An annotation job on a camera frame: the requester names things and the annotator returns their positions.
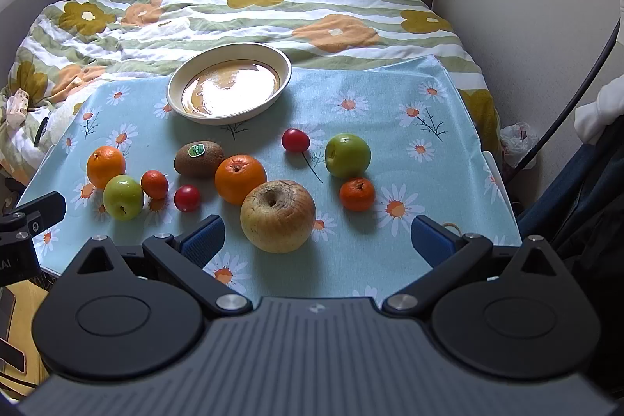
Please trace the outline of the red cherry tomato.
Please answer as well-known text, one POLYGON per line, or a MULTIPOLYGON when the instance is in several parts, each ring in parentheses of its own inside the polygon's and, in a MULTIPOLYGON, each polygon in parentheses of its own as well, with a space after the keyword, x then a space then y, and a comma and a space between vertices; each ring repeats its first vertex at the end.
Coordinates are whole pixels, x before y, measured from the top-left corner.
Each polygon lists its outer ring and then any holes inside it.
POLYGON ((174 194, 174 206, 181 212, 195 212, 201 207, 200 191, 192 185, 181 186, 174 194))
POLYGON ((303 153, 310 148, 310 137, 304 131, 290 128, 281 136, 281 145, 289 152, 303 153))

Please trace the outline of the small tangerine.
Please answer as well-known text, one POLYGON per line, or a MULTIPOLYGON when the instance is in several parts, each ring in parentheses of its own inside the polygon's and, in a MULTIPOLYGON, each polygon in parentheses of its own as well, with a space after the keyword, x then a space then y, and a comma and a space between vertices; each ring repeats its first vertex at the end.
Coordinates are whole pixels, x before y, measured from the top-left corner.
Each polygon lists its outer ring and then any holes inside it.
POLYGON ((356 177, 348 179, 340 186, 340 202, 347 210, 364 212, 369 210, 376 201, 376 189, 369 179, 356 177))
POLYGON ((163 200, 168 195, 167 177, 156 170, 149 170, 142 175, 141 187, 152 200, 163 200))

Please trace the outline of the green apple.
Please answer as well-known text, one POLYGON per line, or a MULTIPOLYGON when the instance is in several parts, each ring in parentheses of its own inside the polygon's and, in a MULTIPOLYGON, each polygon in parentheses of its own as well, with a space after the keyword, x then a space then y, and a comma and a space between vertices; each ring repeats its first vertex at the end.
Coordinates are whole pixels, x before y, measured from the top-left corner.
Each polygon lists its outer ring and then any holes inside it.
POLYGON ((103 205, 108 215, 116 221, 133 220, 144 207, 143 189, 131 176, 117 175, 107 182, 103 192, 103 205))
POLYGON ((368 143, 352 133, 333 136, 325 147, 326 168, 337 179, 362 176, 370 161, 371 150, 368 143))

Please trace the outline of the large orange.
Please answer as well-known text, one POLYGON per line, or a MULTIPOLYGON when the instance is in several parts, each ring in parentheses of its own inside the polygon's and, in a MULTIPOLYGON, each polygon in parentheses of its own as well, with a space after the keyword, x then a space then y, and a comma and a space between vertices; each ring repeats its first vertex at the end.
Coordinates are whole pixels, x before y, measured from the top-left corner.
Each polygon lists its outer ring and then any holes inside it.
POLYGON ((240 206, 252 190, 266 182, 266 170, 255 157, 238 154, 227 157, 219 165, 214 181, 223 200, 240 206))

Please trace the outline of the brown kiwi with sticker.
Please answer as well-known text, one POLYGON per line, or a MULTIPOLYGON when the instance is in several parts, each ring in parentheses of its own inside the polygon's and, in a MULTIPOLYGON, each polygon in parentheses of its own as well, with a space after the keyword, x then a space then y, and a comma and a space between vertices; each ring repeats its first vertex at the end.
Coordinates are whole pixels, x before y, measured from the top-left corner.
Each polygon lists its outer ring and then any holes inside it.
POLYGON ((224 151, 210 140, 186 143, 174 157, 174 170, 190 179, 212 179, 221 163, 224 151))

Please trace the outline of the large yellowish apple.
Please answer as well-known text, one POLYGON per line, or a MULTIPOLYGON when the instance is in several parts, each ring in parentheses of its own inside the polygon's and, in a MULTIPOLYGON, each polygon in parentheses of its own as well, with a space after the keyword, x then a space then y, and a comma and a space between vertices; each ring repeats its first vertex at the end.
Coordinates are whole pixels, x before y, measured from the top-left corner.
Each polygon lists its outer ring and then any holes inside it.
POLYGON ((298 182, 274 179, 252 190, 240 209, 240 226, 258 249, 290 253, 306 243, 316 209, 309 191, 298 182))

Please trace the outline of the smartphone lower left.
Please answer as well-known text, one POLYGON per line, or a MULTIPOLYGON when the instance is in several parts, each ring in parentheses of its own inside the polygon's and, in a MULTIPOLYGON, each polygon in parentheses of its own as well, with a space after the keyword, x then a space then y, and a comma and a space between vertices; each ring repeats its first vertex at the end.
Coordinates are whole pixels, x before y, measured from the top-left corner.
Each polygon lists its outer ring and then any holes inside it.
POLYGON ((20 349, 0 338, 0 360, 13 367, 16 371, 25 373, 25 356, 20 349))

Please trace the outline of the white plastic bag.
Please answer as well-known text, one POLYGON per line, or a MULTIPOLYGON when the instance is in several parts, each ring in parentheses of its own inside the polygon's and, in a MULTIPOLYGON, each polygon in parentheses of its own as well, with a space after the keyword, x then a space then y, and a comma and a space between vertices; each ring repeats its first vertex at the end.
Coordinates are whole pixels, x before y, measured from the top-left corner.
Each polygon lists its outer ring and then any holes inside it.
POLYGON ((506 126, 500 130, 503 160, 509 167, 516 168, 537 144, 538 139, 539 136, 527 122, 520 121, 506 126))

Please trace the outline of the blue daisy tablecloth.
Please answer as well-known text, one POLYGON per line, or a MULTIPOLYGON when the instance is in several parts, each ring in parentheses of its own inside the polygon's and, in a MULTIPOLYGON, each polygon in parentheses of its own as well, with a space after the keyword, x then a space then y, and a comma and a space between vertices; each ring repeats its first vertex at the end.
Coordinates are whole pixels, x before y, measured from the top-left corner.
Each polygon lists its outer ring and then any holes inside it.
POLYGON ((419 214, 457 232, 477 232, 516 246, 520 235, 460 94, 441 65, 423 58, 376 71, 297 70, 284 94, 257 117, 222 127, 183 118, 168 106, 164 78, 129 80, 129 97, 110 106, 111 83, 97 88, 50 149, 24 192, 34 200, 51 191, 66 201, 64 219, 36 237, 41 267, 61 274, 95 234, 136 245, 159 232, 178 234, 205 215, 222 217, 223 248, 206 270, 251 300, 262 297, 371 297, 383 300, 428 271, 410 240, 419 214), (287 151, 290 128, 310 137, 303 153, 287 151), (337 134, 368 143, 371 161, 362 176, 376 189, 364 212, 347 210, 332 176, 325 147, 337 134), (186 143, 208 139, 227 155, 254 156, 270 179, 290 179, 311 194, 316 215, 311 237, 286 255, 254 247, 240 227, 238 207, 198 182, 202 207, 184 213, 172 200, 147 202, 133 220, 106 212, 87 178, 89 155, 110 146, 122 152, 127 173, 139 179, 156 170, 171 189, 185 184, 174 157, 186 143))

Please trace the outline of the black remote on bed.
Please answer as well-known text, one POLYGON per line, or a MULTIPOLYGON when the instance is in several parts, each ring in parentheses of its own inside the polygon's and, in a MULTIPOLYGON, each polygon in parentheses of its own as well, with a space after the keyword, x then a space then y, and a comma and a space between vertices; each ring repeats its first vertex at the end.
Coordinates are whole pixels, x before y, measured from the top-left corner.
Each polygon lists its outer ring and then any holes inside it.
POLYGON ((46 129, 48 128, 48 123, 49 123, 49 116, 45 117, 42 119, 41 123, 39 124, 38 130, 36 132, 35 138, 34 138, 34 146, 38 147, 41 137, 43 135, 46 134, 46 129))

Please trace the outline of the small tissue packet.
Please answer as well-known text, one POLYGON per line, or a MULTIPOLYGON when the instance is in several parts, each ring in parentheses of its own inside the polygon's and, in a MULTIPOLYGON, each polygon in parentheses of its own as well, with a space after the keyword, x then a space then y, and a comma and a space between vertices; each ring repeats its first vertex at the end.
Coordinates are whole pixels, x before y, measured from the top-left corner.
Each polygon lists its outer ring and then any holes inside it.
POLYGON ((6 122, 12 129, 19 128, 27 119, 29 103, 30 95, 22 89, 18 89, 7 99, 5 108, 6 122))

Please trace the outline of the cream ceramic bowl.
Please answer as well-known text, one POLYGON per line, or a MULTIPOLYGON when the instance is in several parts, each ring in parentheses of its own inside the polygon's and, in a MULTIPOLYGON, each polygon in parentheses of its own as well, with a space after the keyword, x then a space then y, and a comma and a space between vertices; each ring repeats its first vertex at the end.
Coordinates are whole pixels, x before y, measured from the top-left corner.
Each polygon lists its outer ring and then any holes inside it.
POLYGON ((211 48, 178 67, 166 89, 171 109, 196 124, 225 126, 268 110, 292 76, 284 52, 262 43, 211 48))

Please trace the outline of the floral striped duvet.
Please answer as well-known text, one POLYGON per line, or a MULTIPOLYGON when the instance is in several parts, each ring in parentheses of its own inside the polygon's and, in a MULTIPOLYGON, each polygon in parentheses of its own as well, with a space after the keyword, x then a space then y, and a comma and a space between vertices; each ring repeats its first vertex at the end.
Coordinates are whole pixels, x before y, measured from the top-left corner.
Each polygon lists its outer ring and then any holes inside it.
POLYGON ((59 0, 31 25, 1 87, 3 98, 18 89, 30 95, 24 123, 2 124, 2 169, 27 184, 100 85, 111 83, 108 103, 117 106, 129 97, 129 80, 168 76, 209 48, 240 42, 271 45, 309 69, 367 70, 433 55, 460 91, 483 148, 501 150, 480 67, 452 24, 421 0, 59 0))

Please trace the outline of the grey bed headboard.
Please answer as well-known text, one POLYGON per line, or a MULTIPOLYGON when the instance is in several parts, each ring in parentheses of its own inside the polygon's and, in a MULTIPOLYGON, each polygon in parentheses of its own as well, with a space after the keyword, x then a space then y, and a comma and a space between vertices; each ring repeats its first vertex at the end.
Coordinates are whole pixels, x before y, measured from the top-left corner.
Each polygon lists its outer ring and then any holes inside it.
POLYGON ((17 48, 27 37, 37 16, 50 4, 59 0, 14 0, 1 12, 1 86, 7 84, 7 76, 13 67, 17 48))

